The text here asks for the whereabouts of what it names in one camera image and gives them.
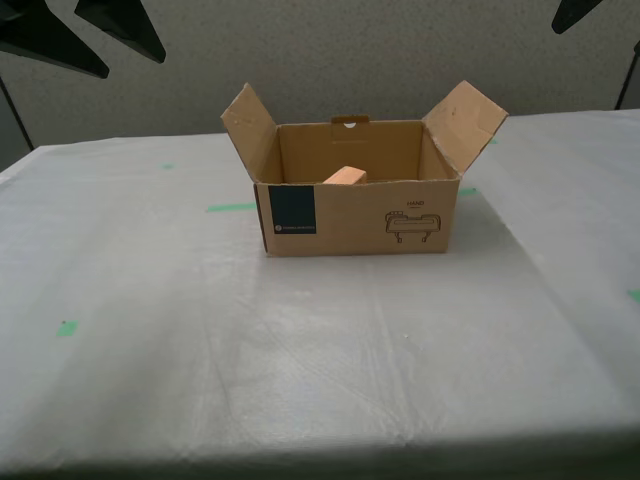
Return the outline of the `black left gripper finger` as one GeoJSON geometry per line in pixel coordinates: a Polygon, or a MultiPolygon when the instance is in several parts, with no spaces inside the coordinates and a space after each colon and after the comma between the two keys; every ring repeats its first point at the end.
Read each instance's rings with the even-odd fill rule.
{"type": "Polygon", "coordinates": [[[165,61],[166,50],[140,0],[79,0],[74,13],[144,57],[165,61]]]}
{"type": "Polygon", "coordinates": [[[108,66],[45,1],[1,2],[1,51],[106,79],[108,66]]]}

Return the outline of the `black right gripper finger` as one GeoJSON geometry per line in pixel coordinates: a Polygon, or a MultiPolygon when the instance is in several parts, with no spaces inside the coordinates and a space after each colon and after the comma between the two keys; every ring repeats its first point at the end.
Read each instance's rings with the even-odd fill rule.
{"type": "Polygon", "coordinates": [[[602,0],[561,0],[552,20],[552,30],[562,34],[596,8],[602,0]]]}

